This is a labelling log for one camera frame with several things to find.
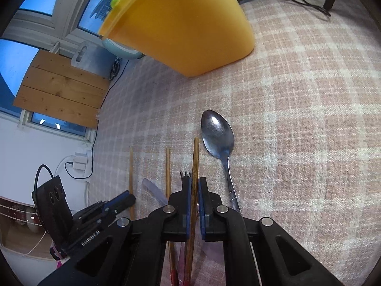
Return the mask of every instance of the white cable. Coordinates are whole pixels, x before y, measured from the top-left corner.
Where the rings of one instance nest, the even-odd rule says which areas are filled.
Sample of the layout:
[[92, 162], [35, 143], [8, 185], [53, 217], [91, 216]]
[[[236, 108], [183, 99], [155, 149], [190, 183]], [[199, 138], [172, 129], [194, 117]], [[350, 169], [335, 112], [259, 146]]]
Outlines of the white cable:
[[27, 256], [27, 255], [29, 255], [31, 252], [33, 252], [34, 251], [34, 249], [37, 247], [37, 245], [39, 245], [39, 243], [42, 241], [42, 239], [44, 238], [44, 236], [45, 236], [45, 234], [46, 234], [46, 231], [44, 232], [44, 234], [42, 235], [42, 237], [41, 237], [41, 239], [39, 240], [39, 242], [28, 252], [28, 253], [26, 253], [26, 254], [24, 254], [24, 255], [22, 255], [22, 257], [25, 257], [25, 256]]
[[61, 163], [62, 163], [66, 158], [70, 158], [70, 157], [73, 157], [73, 155], [68, 155], [68, 156], [65, 156], [65, 157], [63, 157], [63, 158], [61, 159], [60, 163], [58, 163], [58, 165], [57, 165], [56, 170], [54, 171], [54, 177], [56, 176], [57, 171], [58, 171], [58, 168], [60, 167]]

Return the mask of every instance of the white wall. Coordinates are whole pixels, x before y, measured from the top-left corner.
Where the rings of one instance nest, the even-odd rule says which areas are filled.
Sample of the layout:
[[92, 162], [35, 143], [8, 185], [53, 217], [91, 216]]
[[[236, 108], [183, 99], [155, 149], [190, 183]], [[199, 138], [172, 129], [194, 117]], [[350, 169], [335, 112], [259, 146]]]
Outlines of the white wall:
[[[76, 152], [86, 153], [89, 147], [89, 143], [28, 126], [18, 128], [16, 122], [0, 117], [0, 196], [34, 204], [32, 191], [38, 167], [44, 163], [54, 174], [63, 157]], [[83, 176], [83, 172], [70, 173], [76, 177]], [[57, 174], [62, 180], [70, 209], [83, 209], [86, 183], [69, 177], [63, 164]], [[42, 169], [38, 186], [49, 179], [49, 173]]]
[[56, 269], [56, 262], [21, 257], [9, 250], [1, 249], [9, 266], [24, 286], [36, 286]]

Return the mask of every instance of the plaid tablecloth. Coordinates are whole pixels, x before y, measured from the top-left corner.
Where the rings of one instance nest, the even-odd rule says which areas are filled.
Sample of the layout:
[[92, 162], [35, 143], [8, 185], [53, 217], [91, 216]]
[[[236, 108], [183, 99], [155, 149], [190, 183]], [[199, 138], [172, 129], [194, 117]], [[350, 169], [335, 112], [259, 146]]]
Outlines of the plaid tablecloth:
[[[240, 61], [196, 78], [150, 57], [131, 62], [100, 113], [90, 202], [128, 189], [132, 146], [137, 218], [158, 208], [142, 179], [165, 191], [170, 147], [179, 190], [201, 114], [213, 109], [235, 133], [243, 215], [272, 217], [345, 285], [360, 285], [381, 255], [381, 33], [358, 0], [337, 0], [330, 19], [288, 0], [242, 7], [256, 47]], [[227, 204], [222, 165], [203, 144], [200, 176]], [[192, 279], [225, 283], [200, 242]]]

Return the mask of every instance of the light blue bowl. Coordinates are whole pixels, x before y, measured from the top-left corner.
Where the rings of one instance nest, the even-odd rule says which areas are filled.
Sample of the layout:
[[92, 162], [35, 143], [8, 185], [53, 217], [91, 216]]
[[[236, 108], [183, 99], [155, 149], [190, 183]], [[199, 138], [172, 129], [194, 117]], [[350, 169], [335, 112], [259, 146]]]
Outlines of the light blue bowl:
[[105, 49], [122, 59], [133, 60], [144, 56], [144, 54], [140, 51], [136, 51], [135, 49], [121, 45], [120, 43], [114, 42], [110, 39], [103, 39], [102, 44]]

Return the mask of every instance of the green object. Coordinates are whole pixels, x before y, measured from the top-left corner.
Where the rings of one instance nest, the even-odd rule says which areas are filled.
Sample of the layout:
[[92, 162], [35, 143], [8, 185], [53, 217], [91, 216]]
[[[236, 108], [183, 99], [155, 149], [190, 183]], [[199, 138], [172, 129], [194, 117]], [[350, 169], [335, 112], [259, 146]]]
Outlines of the green object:
[[118, 3], [119, 3], [120, 0], [111, 0], [111, 8], [113, 9]]

